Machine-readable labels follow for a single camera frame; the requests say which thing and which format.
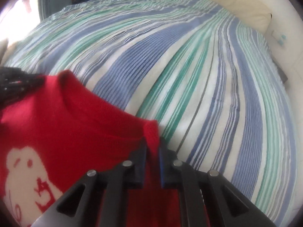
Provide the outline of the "red sweater with white bunny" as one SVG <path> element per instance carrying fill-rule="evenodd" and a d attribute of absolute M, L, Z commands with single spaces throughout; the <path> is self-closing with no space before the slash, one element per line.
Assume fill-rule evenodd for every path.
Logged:
<path fill-rule="evenodd" d="M 87 90 L 70 71 L 3 110 L 1 199 L 31 226 L 87 171 L 106 171 L 146 139 L 142 190 L 129 193 L 128 226 L 180 226 L 178 194 L 160 186 L 155 120 L 125 113 Z"/>

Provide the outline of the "blue green striped bedspread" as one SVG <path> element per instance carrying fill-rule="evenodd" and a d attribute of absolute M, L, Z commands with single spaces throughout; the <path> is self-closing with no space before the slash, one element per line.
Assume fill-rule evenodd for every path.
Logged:
<path fill-rule="evenodd" d="M 70 71 L 121 111 L 158 123 L 177 158 L 217 170 L 276 226 L 295 198 L 291 106 L 262 34 L 210 0 L 91 0 L 17 44 L 5 67 Z"/>

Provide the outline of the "dark wooden nightstand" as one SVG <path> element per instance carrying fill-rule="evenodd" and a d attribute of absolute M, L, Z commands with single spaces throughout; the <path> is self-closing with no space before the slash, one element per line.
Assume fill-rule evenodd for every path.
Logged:
<path fill-rule="evenodd" d="M 281 81 L 283 84 L 285 84 L 288 80 L 288 77 L 286 75 L 286 73 L 284 73 L 284 71 L 282 70 L 282 68 L 280 67 L 280 65 L 276 62 L 275 63 L 275 66 L 277 68 L 277 71 L 278 71 L 278 74 L 279 74 L 279 77 L 281 78 Z"/>

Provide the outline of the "wall socket with blue plugs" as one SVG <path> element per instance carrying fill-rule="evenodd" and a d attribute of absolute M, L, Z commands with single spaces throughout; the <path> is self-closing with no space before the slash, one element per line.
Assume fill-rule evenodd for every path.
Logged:
<path fill-rule="evenodd" d="M 271 33 L 272 37 L 277 41 L 277 43 L 280 45 L 280 46 L 284 46 L 285 44 L 285 41 L 286 41 L 286 36 L 276 30 L 273 30 L 272 33 Z"/>

